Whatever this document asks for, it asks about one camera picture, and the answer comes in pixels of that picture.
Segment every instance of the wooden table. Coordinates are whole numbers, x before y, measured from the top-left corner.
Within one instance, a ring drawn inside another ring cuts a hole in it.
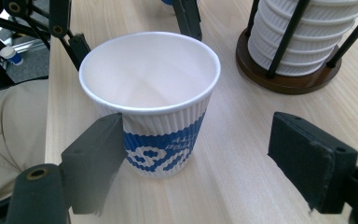
[[[185,169],[167,179],[147,179],[125,161],[103,214],[74,215],[73,223],[347,223],[347,205],[342,215],[310,213],[267,152],[275,111],[307,119],[358,150],[358,41],[321,90],[296,96],[267,91],[242,76],[235,60],[251,6],[251,0],[201,0],[202,41],[219,56],[222,73]],[[74,0],[71,22],[92,49],[130,33],[179,33],[176,18],[159,0]],[[100,117],[77,76],[53,39],[47,162],[60,163],[61,152]]]

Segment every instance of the person's leg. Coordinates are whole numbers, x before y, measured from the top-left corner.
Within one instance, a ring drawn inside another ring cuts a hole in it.
[[[0,91],[0,199],[17,175],[44,162],[48,80]]]

